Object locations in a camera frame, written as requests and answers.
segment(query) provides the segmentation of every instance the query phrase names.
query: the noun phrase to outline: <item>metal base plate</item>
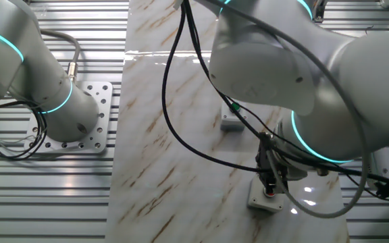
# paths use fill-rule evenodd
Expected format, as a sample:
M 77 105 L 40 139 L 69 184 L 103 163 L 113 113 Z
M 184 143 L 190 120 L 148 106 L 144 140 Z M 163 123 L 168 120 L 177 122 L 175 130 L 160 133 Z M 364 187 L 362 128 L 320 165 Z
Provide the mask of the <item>metal base plate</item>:
M 103 113 L 104 116 L 99 117 L 92 132 L 86 135 L 82 140 L 76 142 L 58 142 L 46 137 L 43 145 L 37 150 L 36 154 L 98 154 L 106 149 L 113 86 L 110 82 L 89 81 L 77 82 L 76 85 L 81 90 L 85 90 L 94 97 L 99 106 L 99 113 Z M 109 102 L 102 104 L 102 99 Z M 27 136 L 36 135 L 36 133 L 33 132 L 35 127 L 37 127 L 37 122 L 34 119 L 34 116 L 31 115 Z M 32 141 L 32 138 L 26 140 L 24 148 L 27 149 Z
M 273 197 L 266 197 L 263 193 L 264 186 L 259 179 L 255 176 L 251 180 L 249 200 L 247 201 L 247 206 L 255 207 L 258 209 L 265 209 L 272 213 L 277 213 L 283 209 L 284 194 L 276 194 Z

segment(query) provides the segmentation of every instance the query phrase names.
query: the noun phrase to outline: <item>table surface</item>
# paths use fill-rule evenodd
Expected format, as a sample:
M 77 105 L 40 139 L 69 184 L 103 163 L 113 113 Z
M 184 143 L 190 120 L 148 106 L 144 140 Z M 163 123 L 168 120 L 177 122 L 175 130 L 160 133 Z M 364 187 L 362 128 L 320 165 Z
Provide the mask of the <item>table surface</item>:
M 192 8 L 209 61 L 217 19 L 193 1 Z M 172 136 L 161 110 L 161 85 L 179 21 L 173 1 L 130 2 L 106 241 L 348 242 L 345 217 L 314 218 L 287 199 L 276 214 L 247 208 L 254 173 L 206 161 Z M 255 166 L 259 141 L 248 130 L 219 128 L 221 100 L 201 71 L 187 25 L 170 70 L 167 104 L 187 143 L 213 157 Z M 249 108 L 271 127 L 284 111 Z M 254 117 L 248 121 L 263 129 Z M 310 173 L 291 182 L 290 191 L 301 202 L 314 202 L 306 206 L 319 212 L 343 207 L 336 173 L 323 178 Z

